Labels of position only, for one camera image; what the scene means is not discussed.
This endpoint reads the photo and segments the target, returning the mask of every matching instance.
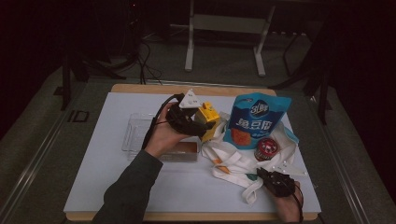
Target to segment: long sleeve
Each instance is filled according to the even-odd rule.
[[[105,193],[105,203],[92,223],[141,223],[149,193],[163,163],[141,150]]]

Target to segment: blue snack bag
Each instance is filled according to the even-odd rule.
[[[223,140],[239,149],[255,149],[288,110],[291,99],[259,92],[238,95]]]

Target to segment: yellow block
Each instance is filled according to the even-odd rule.
[[[213,138],[216,128],[219,126],[220,116],[215,108],[209,102],[204,102],[199,110],[195,113],[194,120],[207,124],[208,122],[216,122],[212,129],[207,130],[204,136],[201,138],[202,142],[206,142]]]

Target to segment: hand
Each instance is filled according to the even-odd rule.
[[[300,182],[295,181],[294,184],[298,188],[300,187]],[[303,196],[297,187],[294,191],[294,195],[300,204],[303,204]],[[277,215],[283,222],[300,222],[300,205],[297,204],[292,195],[283,198],[277,198],[275,195],[273,195],[273,198],[276,204]]]
[[[175,131],[166,120],[166,113],[172,104],[167,104],[161,111],[154,127],[152,135],[145,150],[151,156],[160,158],[162,154],[172,149],[180,140],[189,137],[186,134]]]

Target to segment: white metal table leg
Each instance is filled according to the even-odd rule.
[[[194,0],[190,0],[190,25],[189,25],[189,45],[187,46],[186,65],[187,72],[192,71],[192,59],[194,56]]]
[[[262,27],[261,39],[260,43],[253,48],[254,58],[256,59],[257,71],[259,73],[259,77],[265,77],[264,64],[262,62],[262,46],[264,45],[265,38],[268,35],[268,30],[270,28],[271,19],[273,18],[275,11],[275,6],[272,6],[270,12],[268,13],[268,17],[264,26]]]

